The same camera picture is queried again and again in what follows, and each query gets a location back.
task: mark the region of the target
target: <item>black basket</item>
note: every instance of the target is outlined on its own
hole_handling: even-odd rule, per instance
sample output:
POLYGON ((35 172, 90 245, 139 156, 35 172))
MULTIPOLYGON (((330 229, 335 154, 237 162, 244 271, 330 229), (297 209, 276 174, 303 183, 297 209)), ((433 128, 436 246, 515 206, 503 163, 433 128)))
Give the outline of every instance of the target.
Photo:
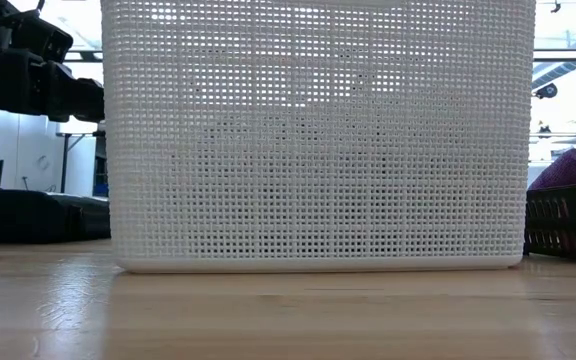
POLYGON ((576 186, 528 191, 524 254, 576 259, 576 186))

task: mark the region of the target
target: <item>purple bag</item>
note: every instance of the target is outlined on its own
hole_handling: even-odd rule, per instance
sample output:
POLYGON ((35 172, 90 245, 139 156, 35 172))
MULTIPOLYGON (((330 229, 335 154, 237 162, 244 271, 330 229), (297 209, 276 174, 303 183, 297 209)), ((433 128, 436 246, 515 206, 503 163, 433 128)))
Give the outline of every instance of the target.
POLYGON ((576 149, 566 151, 544 170, 528 190, 576 185, 576 149))

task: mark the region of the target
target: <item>basket mesh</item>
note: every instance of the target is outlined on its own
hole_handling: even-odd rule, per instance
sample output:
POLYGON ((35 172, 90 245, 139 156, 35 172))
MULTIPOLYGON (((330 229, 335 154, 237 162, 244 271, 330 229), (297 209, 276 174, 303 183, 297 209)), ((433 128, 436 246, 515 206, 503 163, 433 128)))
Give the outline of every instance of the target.
POLYGON ((102 1, 118 256, 521 254, 534 3, 102 1))

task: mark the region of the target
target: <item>ceiling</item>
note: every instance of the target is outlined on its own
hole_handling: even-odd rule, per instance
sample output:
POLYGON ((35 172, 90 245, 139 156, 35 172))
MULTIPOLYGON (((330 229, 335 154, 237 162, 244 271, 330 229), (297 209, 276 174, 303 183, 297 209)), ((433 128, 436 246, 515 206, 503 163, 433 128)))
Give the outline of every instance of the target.
MULTIPOLYGON (((101 50, 99 1, 46 0, 42 18, 73 36, 73 50, 101 50)), ((555 9, 553 0, 536 1, 535 48, 576 49, 576 0, 559 0, 561 9, 556 13, 552 12, 555 9)), ((38 1, 10 2, 23 11, 35 8, 38 1)), ((537 132, 541 126, 549 125, 555 132, 576 132, 576 62, 535 64, 533 90, 549 83, 557 85, 559 94, 554 99, 533 100, 531 131, 537 132)), ((562 139, 562 146, 570 144, 570 140, 562 139)))

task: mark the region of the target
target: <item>table surface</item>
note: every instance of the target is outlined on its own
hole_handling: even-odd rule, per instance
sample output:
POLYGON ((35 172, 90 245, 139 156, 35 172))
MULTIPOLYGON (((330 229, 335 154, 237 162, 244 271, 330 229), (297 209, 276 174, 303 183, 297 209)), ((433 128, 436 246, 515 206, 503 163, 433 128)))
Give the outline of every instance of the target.
POLYGON ((576 359, 576 264, 132 275, 110 243, 0 246, 0 359, 576 359))

